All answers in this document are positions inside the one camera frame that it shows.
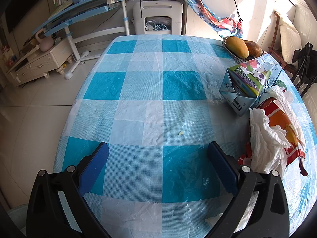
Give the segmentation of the yellow mango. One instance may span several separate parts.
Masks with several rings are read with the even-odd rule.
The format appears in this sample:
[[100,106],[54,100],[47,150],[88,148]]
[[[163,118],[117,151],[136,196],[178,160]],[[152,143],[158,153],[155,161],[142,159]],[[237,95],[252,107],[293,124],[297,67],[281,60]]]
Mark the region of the yellow mango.
[[226,47],[235,55],[242,59],[246,59],[249,57],[249,50],[245,42],[236,37],[236,36],[229,36],[225,40]]

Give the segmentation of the green blue milk carton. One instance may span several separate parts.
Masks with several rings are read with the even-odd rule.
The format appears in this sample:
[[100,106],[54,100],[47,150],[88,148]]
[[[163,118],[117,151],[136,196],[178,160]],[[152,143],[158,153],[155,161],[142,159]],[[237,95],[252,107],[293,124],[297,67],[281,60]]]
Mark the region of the green blue milk carton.
[[264,53],[227,68],[219,92],[241,117],[266,89],[275,84],[281,72],[281,65],[271,55]]

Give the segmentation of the white plastic chair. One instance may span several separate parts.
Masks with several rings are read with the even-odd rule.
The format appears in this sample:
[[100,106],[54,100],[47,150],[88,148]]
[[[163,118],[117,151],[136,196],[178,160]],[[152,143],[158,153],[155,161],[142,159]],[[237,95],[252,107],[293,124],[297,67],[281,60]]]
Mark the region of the white plastic chair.
[[182,34],[183,4],[178,1],[142,1],[132,11],[137,35]]

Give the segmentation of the cream tv cabinet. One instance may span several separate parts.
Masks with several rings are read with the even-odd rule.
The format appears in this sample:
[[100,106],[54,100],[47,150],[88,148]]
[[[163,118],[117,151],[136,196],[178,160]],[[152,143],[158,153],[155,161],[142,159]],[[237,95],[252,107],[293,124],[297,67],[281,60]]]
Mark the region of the cream tv cabinet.
[[50,71],[59,69],[71,56],[72,49],[67,38],[62,39],[46,52],[40,51],[37,45],[7,71],[9,81],[13,86],[19,86],[48,76]]

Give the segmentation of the colourful hanging cloth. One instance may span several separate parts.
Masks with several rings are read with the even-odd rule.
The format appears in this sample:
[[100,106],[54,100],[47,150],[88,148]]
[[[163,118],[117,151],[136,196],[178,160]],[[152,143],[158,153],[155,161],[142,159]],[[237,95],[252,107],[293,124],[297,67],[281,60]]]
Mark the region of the colourful hanging cloth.
[[214,31],[218,33],[221,38],[227,36],[236,36],[238,38],[243,37],[242,30],[242,18],[238,9],[236,0],[233,0],[236,6],[236,14],[238,20],[235,17],[218,17],[213,11],[211,11],[203,0],[183,0],[191,9]]

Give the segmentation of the pink kettlebell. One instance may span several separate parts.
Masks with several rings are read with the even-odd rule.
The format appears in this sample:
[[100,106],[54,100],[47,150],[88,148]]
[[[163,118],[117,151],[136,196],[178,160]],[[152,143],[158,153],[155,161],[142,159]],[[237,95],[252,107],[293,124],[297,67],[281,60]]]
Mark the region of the pink kettlebell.
[[43,38],[40,38],[40,33],[44,32],[44,29],[40,29],[36,34],[35,38],[38,41],[40,45],[40,51],[46,52],[50,50],[54,45],[54,39],[51,36],[44,36]]

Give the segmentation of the green plush toy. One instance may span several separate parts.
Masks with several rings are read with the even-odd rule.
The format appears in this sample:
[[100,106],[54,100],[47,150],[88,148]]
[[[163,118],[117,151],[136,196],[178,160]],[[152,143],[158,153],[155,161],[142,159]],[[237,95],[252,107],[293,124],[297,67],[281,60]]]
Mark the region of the green plush toy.
[[277,80],[275,81],[275,85],[278,86],[283,92],[287,91],[287,86],[283,81]]

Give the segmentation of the wooden chair with cushion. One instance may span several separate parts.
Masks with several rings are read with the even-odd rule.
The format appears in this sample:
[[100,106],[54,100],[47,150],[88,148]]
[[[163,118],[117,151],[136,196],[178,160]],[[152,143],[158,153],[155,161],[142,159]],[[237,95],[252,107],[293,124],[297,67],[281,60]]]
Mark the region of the wooden chair with cushion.
[[[284,70],[295,74],[299,66],[297,62],[292,63],[292,59],[294,51],[302,48],[301,37],[286,14],[274,11],[274,15],[276,25],[271,45],[268,47],[269,54],[275,58]],[[274,48],[278,33],[281,38],[281,50]]]

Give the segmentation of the blue checkered plastic tablecloth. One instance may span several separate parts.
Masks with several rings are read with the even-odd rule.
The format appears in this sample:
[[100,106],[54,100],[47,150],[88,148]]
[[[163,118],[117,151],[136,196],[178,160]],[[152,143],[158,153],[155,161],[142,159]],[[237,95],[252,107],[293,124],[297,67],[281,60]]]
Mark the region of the blue checkered plastic tablecloth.
[[234,64],[220,41],[193,36],[120,36],[102,53],[72,105],[54,171],[109,145],[85,200],[112,237],[204,237],[206,219],[225,210],[230,194],[206,149],[215,141],[239,157],[249,137],[249,116],[219,92]]

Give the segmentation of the brown fruit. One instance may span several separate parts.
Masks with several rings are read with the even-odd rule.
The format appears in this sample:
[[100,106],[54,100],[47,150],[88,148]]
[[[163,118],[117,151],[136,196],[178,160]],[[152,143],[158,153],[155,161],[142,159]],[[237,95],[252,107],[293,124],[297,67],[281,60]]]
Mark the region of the brown fruit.
[[263,53],[263,51],[261,50],[261,47],[253,42],[253,41],[249,41],[249,40],[244,40],[244,43],[246,44],[248,50],[249,50],[249,56],[250,57],[260,57]]

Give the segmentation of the dark fruit bowl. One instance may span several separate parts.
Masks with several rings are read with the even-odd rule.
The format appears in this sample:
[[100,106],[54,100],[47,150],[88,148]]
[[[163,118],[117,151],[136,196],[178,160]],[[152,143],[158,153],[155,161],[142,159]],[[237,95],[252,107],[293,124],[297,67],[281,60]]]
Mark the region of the dark fruit bowl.
[[234,53],[232,53],[232,52],[226,47],[226,45],[225,45],[225,40],[226,40],[227,37],[228,37],[228,36],[226,36],[226,37],[223,38],[223,40],[222,40],[222,45],[223,45],[223,47],[228,51],[228,53],[230,53],[230,55],[233,57],[233,59],[235,60],[235,62],[237,62],[237,63],[242,63],[242,62],[247,62],[247,61],[249,61],[249,60],[255,59],[254,57],[250,57],[250,56],[247,57],[246,59],[242,59],[242,58],[238,57],[237,55],[235,55]]

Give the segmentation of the blue white study desk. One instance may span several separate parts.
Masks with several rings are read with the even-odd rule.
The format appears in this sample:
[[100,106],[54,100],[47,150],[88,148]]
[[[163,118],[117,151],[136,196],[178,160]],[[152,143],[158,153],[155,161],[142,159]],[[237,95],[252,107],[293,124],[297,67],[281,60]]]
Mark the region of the blue white study desk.
[[[83,0],[49,17],[43,24],[33,31],[34,34],[43,31],[45,36],[51,36],[61,30],[65,31],[68,43],[70,44],[76,60],[72,68],[65,73],[65,79],[69,80],[72,78],[73,72],[80,63],[100,57],[99,54],[90,56],[89,51],[84,51],[80,54],[76,47],[77,43],[115,33],[124,32],[127,36],[130,35],[126,1],[127,0]],[[87,20],[93,16],[109,12],[115,8],[122,8],[124,26],[93,32],[78,38],[72,37],[69,30],[70,25]]]

